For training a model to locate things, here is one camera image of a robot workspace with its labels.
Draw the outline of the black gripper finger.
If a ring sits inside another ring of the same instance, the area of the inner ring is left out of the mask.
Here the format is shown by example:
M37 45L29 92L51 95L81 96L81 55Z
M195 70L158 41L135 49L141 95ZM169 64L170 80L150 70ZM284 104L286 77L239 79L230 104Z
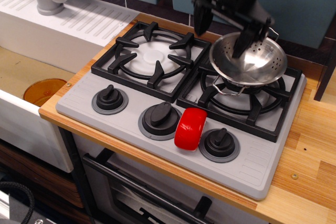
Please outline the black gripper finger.
M260 39L260 33L262 31L261 24L248 25L239 35L235 44L232 57L239 58L254 42Z
M196 0L194 3L194 30L198 36L205 33L213 20L211 4L207 0Z

